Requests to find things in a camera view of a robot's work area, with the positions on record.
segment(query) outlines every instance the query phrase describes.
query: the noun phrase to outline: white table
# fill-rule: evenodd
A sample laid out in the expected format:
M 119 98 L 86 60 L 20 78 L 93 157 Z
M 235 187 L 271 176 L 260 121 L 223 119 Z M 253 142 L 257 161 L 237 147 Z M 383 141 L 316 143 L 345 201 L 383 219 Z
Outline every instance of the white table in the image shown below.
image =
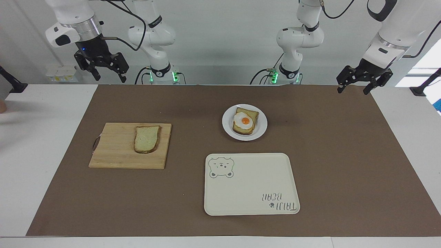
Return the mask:
M 8 111 L 0 114 L 0 247 L 441 247 L 441 237 L 23 237 L 96 87 L 29 85 L 6 99 Z M 372 94 L 441 212 L 441 117 L 406 88 Z

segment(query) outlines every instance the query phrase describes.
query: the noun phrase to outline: black cable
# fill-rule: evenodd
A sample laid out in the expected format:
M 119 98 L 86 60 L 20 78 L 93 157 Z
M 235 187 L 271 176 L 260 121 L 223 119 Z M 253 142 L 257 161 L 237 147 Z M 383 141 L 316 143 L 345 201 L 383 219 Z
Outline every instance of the black cable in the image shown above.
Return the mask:
M 182 75 L 184 77 L 184 83 L 187 84 L 187 80 L 185 80 L 185 75 L 182 72 L 178 72 L 177 75 Z
M 141 75 L 141 72 L 144 71 L 144 70 L 147 70 L 147 69 L 148 69 L 148 67 L 143 67 L 143 68 L 141 68 L 141 69 L 139 70 L 138 75 L 136 76 L 136 79 L 135 79 L 135 84 L 136 84 L 136 82 L 138 81 L 138 78 L 139 78 L 139 75 Z
M 424 44 L 422 45 L 421 49 L 419 50 L 419 52 L 416 55 L 404 55 L 403 58 L 409 59 L 409 58 L 416 58 L 418 57 L 422 50 L 424 49 L 424 47 L 426 46 L 427 42 L 429 41 L 430 37 L 432 36 L 432 34 L 435 32 L 435 30 L 438 28 L 438 26 L 440 25 L 441 21 L 438 22 L 438 24 L 434 27 L 434 29 L 432 29 L 432 32 L 429 34 L 429 36 L 427 36 L 426 41 L 424 42 Z
M 262 80 L 263 80 L 265 77 L 266 77 L 266 79 L 268 79 L 270 76 L 269 76 L 269 75 L 264 75 L 264 76 L 260 79 L 259 85 L 262 84 Z
M 126 7 L 126 9 L 127 9 L 130 13 L 132 13 L 132 11 L 129 9 L 129 7 L 127 7 L 127 5 L 126 5 L 126 3 L 125 3 L 124 1 L 122 1 L 122 4 Z
M 147 25 L 146 25 L 146 22 L 145 22 L 141 17 L 139 17 L 139 16 L 133 14 L 131 11 L 127 11 L 127 10 L 123 9 L 121 6 L 115 4 L 114 2 L 111 2 L 110 0 L 105 0 L 105 1 L 108 2 L 109 4 L 115 6 L 116 8 L 118 8 L 118 9 L 120 9 L 120 10 L 122 10 L 122 11 L 128 13 L 129 15 L 132 15 L 132 16 L 138 18 L 138 19 L 142 22 L 142 24 L 144 25 L 144 32 L 142 33 L 142 38 L 141 38 L 141 41 L 139 42 L 139 45 L 138 45 L 137 48 L 134 48 L 134 47 L 131 46 L 129 43 L 127 43 L 126 41 L 124 41 L 124 40 L 122 40 L 122 39 L 120 39 L 120 38 L 118 38 L 118 37 L 103 37 L 102 39 L 103 39 L 103 40 L 114 40 L 114 41 L 116 40 L 116 41 L 120 41 L 120 42 L 126 44 L 126 45 L 127 45 L 128 47 L 130 47 L 132 50 L 134 50 L 134 51 L 138 51 L 138 50 L 141 48 L 142 42 L 144 41 L 144 37 L 146 36 L 146 31 L 147 31 Z
M 144 74 L 141 75 L 141 84 L 144 84 L 144 75 L 150 75 L 150 72 L 146 72 Z
M 262 70 L 258 71 L 258 72 L 256 73 L 256 75 L 254 75 L 253 79 L 251 79 L 250 85 L 253 84 L 253 81 L 254 81 L 254 79 L 257 77 L 257 75 L 259 75 L 260 73 L 262 73 L 262 72 L 264 72 L 264 71 L 266 71 L 266 69 L 262 69 Z
M 276 68 L 277 63 L 280 61 L 280 59 L 283 57 L 283 55 L 284 55 L 284 53 L 282 53 L 282 55 L 280 55 L 279 59 L 278 59 L 277 62 L 274 64 L 273 69 Z
M 329 18 L 329 19 L 337 19 L 337 18 L 341 17 L 349 9 L 349 7 L 354 3 L 354 1 L 355 0 L 352 0 L 351 3 L 346 7 L 346 9 L 338 16 L 329 16 L 328 13 L 326 13 L 326 10 L 325 10 L 325 4 L 321 5 L 321 9 L 323 10 L 323 13 L 326 15 L 327 18 Z

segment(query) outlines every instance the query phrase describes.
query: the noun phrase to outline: bread slice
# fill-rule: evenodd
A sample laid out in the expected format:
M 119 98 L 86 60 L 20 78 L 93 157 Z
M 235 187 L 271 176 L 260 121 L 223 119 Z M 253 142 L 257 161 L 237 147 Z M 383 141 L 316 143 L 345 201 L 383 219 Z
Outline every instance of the bread slice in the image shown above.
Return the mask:
M 147 154 L 154 152 L 159 143 L 161 126 L 136 127 L 134 150 L 137 153 Z
M 242 135 L 252 134 L 254 129 L 256 128 L 257 117 L 259 116 L 259 112 L 253 111 L 253 110 L 248 110 L 248 109 L 243 109 L 243 108 L 237 108 L 236 114 L 239 112 L 244 112 L 245 114 L 249 115 L 251 117 L 251 119 L 253 120 L 253 126 L 250 129 L 242 129 L 236 125 L 235 121 L 233 121 L 233 131 L 235 131 L 238 134 L 242 134 Z

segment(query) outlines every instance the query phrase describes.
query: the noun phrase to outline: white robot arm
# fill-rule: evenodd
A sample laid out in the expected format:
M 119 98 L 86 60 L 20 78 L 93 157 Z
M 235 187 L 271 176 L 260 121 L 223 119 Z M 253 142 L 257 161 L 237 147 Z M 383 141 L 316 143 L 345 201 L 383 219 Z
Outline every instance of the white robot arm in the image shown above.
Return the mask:
M 46 0 L 58 20 L 46 30 L 46 38 L 54 47 L 75 43 L 74 57 L 82 70 L 100 79 L 96 66 L 116 72 L 122 82 L 129 66 L 122 53 L 111 54 L 101 33 L 101 25 L 88 0 Z
M 297 18 L 303 26 L 284 28 L 277 34 L 277 44 L 283 49 L 284 55 L 277 68 L 278 79 L 272 81 L 274 84 L 295 82 L 303 59 L 297 49 L 318 47 L 323 43 L 324 33 L 318 21 L 320 12 L 320 0 L 300 0 Z
M 358 81 L 370 82 L 364 89 L 364 94 L 384 86 L 393 75 L 389 67 L 401 59 L 418 37 L 434 20 L 440 19 L 441 0 L 385 0 L 385 5 L 379 13 L 369 9 L 369 14 L 381 22 L 381 29 L 371 41 L 356 68 L 349 65 L 337 76 L 340 85 L 338 92 Z
M 176 83 L 179 78 L 176 77 L 174 66 L 170 64 L 167 53 L 162 48 L 175 42 L 174 29 L 162 22 L 154 0 L 132 1 L 136 14 L 148 24 L 146 38 L 141 44 L 141 49 L 150 61 L 151 81 L 156 84 Z M 140 26 L 129 28 L 128 35 L 134 45 L 139 45 L 142 34 L 143 28 Z

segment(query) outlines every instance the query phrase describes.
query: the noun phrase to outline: tray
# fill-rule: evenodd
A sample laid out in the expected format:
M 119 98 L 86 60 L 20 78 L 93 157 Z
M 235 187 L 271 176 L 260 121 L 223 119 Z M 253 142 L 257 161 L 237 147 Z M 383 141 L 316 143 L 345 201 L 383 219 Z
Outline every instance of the tray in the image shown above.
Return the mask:
M 298 213 L 289 157 L 283 153 L 208 155 L 204 209 L 212 216 Z

